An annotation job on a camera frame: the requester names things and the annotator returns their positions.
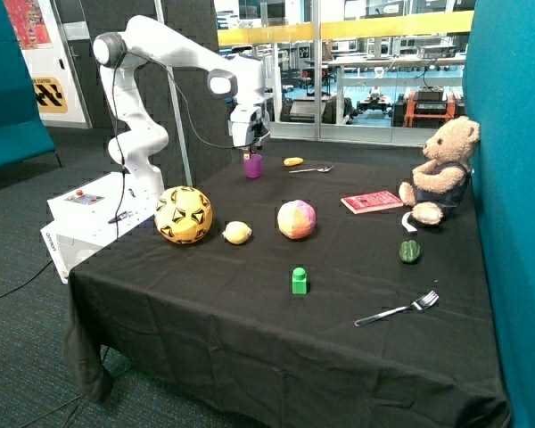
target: teddy bear's ear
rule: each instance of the teddy bear's ear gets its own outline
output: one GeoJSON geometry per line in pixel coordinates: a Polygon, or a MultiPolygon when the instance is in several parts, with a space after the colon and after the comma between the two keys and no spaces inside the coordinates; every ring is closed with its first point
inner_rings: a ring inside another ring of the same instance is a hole
{"type": "Polygon", "coordinates": [[[469,120],[468,143],[476,143],[480,139],[480,124],[469,120]]]}

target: teddy bear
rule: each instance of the teddy bear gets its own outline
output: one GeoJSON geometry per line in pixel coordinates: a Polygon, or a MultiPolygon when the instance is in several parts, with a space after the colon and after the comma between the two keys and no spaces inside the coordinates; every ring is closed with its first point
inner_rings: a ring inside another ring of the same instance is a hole
{"type": "Polygon", "coordinates": [[[400,199],[413,207],[413,218],[435,226],[460,204],[471,180],[469,160],[479,141],[480,125],[461,116],[426,142],[424,156],[429,161],[412,170],[412,185],[404,182],[399,188],[400,199]]]}

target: teal partition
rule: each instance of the teal partition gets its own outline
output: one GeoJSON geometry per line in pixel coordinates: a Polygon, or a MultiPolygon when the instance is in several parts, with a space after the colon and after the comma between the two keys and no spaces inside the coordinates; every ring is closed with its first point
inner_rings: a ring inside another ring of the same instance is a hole
{"type": "Polygon", "coordinates": [[[465,66],[474,192],[515,427],[535,428],[535,0],[475,6],[465,66]]]}
{"type": "Polygon", "coordinates": [[[26,62],[0,0],[0,166],[53,152],[26,62]]]}

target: yellow railing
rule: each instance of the yellow railing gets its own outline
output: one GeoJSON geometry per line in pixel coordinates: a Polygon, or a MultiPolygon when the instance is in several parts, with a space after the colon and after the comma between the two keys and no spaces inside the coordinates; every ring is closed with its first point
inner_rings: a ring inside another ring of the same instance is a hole
{"type": "MultiPolygon", "coordinates": [[[[321,38],[392,37],[435,33],[466,33],[472,27],[473,11],[423,13],[372,20],[321,23],[321,38]]],[[[263,45],[313,40],[313,24],[283,25],[258,29],[223,29],[220,46],[263,45]]]]}

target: book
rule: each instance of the book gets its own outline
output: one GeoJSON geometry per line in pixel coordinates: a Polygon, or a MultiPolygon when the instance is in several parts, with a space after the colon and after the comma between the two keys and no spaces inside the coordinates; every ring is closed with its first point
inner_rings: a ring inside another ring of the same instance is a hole
{"type": "Polygon", "coordinates": [[[341,198],[341,202],[355,214],[387,210],[388,208],[397,208],[404,205],[399,197],[387,190],[341,198]]]}

